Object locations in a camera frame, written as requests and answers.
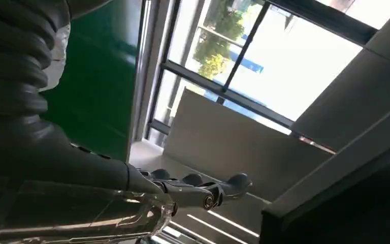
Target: robotic hand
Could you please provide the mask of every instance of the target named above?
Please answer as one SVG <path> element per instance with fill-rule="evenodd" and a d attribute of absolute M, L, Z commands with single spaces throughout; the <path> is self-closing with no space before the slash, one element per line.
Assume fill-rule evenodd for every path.
<path fill-rule="evenodd" d="M 179 207 L 211 209 L 251 181 L 139 171 L 70 143 L 39 114 L 59 28 L 108 1 L 0 1 L 0 243 L 117 242 L 153 235 Z"/>

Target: fluorescent light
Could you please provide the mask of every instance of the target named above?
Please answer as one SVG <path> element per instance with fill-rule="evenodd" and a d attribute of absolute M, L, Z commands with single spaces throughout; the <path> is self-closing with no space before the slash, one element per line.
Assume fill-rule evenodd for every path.
<path fill-rule="evenodd" d="M 151 237 L 152 240 L 154 240 L 155 242 L 159 243 L 159 244 L 171 244 L 170 242 L 158 237 L 158 236 L 152 236 Z"/>
<path fill-rule="evenodd" d="M 237 223 L 235 223 L 235 222 L 225 218 L 224 216 L 221 216 L 221 215 L 219 215 L 219 214 L 217 214 L 217 213 L 215 213 L 215 212 L 213 212 L 211 210 L 209 210 L 208 213 L 213 215 L 213 216 L 215 216 L 215 217 L 218 217 L 219 219 L 221 219 L 221 220 L 223 220 L 223 221 L 225 221 L 225 222 L 227 222 L 227 223 L 229 223 L 229 224 L 231 224 L 231 225 L 233 225 L 233 226 L 235 226 L 237 228 L 239 228 L 240 230 L 246 231 L 247 233 L 249 233 L 249 234 L 251 234 L 251 235 L 253 235 L 255 237 L 259 237 L 259 235 L 256 234 L 255 232 L 253 232 L 253 231 L 251 231 L 251 230 L 249 230 L 247 228 L 244 228 L 243 226 L 241 226 L 241 225 L 239 225 L 239 224 L 237 224 Z"/>
<path fill-rule="evenodd" d="M 191 231 L 191 230 L 189 230 L 189 229 L 187 229 L 187 228 L 184 228 L 183 226 L 177 224 L 176 222 L 170 221 L 170 224 L 179 227 L 180 229 L 186 231 L 187 233 L 192 234 L 193 236 L 196 236 L 196 237 L 198 237 L 199 239 L 201 239 L 201 240 L 203 240 L 203 241 L 205 241 L 205 242 L 208 242 L 209 244 L 216 244 L 216 243 L 210 241 L 209 239 L 207 239 L 207 238 L 205 238 L 205 237 L 203 237 L 203 236 L 201 236 L 201 235 L 198 235 L 198 234 L 196 234 L 195 232 L 193 232 L 193 231 Z"/>
<path fill-rule="evenodd" d="M 164 231 L 175 236 L 176 238 L 179 238 L 181 236 L 180 232 L 178 232 L 177 230 L 175 230 L 169 226 L 165 226 Z"/>
<path fill-rule="evenodd" d="M 204 221 L 202 221 L 202 220 L 200 220 L 200 219 L 198 219 L 198 218 L 196 218 L 196 217 L 194 217 L 194 216 L 192 216 L 192 215 L 187 215 L 187 216 L 188 216 L 189 218 L 192 218 L 192 219 L 194 219 L 194 220 L 200 222 L 201 224 L 203 224 L 203 225 L 205 225 L 205 226 L 207 226 L 207 227 L 212 228 L 213 230 L 215 230 L 215 231 L 217 231 L 217 232 L 219 232 L 219 233 L 221 233 L 221 234 L 223 234 L 223 235 L 226 235 L 227 237 L 229 237 L 229 238 L 231 238 L 231 239 L 233 239 L 233 240 L 235 240 L 235 241 L 238 241 L 238 242 L 241 243 L 241 244 L 248 244 L 247 242 L 244 242 L 244 241 L 242 241 L 242 240 L 236 238 L 235 236 L 232 236 L 232 235 L 226 233 L 225 231 L 220 230 L 220 229 L 218 229 L 218 228 L 216 228 L 216 227 L 210 225 L 209 223 L 204 222 Z"/>

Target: green panel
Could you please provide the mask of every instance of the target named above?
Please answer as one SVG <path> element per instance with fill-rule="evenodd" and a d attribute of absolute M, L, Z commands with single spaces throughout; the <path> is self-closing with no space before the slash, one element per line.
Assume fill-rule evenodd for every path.
<path fill-rule="evenodd" d="M 71 25 L 65 71 L 44 118 L 81 146 L 125 160 L 141 0 L 115 0 Z"/>

